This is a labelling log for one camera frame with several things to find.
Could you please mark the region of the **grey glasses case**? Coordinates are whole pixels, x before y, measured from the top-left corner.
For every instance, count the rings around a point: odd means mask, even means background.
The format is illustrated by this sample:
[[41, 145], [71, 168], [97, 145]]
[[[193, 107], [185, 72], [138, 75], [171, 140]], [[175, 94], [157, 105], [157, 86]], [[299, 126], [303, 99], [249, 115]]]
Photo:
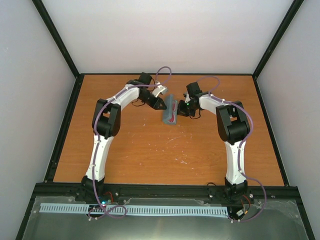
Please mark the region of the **grey glasses case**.
[[164, 103], [166, 109], [162, 114], [162, 122], [166, 125], [175, 125], [177, 123], [178, 101], [173, 94], [169, 94], [165, 98]]

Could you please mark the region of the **pink transparent sunglasses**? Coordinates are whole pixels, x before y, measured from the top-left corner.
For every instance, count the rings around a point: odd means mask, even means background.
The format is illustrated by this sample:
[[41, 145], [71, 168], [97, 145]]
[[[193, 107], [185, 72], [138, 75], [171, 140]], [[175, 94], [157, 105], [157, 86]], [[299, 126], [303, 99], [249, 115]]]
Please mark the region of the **pink transparent sunglasses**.
[[169, 110], [169, 116], [167, 118], [167, 124], [175, 125], [177, 123], [177, 108], [178, 108], [178, 101], [173, 100]]

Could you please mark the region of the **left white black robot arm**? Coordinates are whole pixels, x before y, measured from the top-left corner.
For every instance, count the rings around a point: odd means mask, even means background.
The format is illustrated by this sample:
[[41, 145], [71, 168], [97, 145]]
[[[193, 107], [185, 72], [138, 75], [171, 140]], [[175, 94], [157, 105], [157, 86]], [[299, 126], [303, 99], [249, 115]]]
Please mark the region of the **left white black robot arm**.
[[93, 149], [88, 169], [81, 180], [86, 195], [92, 201], [99, 201], [104, 195], [105, 166], [111, 143], [121, 128], [122, 110], [134, 100], [141, 100], [154, 110], [166, 110], [160, 95], [168, 89], [155, 81], [148, 73], [141, 73], [138, 79], [129, 80], [115, 95], [96, 102], [92, 118]]

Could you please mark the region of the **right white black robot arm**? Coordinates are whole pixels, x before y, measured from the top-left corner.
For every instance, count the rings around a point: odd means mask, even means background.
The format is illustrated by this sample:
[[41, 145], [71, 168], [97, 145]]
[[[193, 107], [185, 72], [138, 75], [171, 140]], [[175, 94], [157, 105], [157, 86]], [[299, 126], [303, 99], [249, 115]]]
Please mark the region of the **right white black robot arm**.
[[245, 194], [248, 181], [245, 177], [245, 145], [251, 133], [249, 118], [240, 101], [227, 101], [203, 92], [197, 82], [186, 86], [185, 99], [180, 100], [177, 114], [194, 117], [196, 111], [207, 110], [216, 116], [217, 130], [226, 148], [227, 171], [224, 179], [224, 196], [230, 202]]

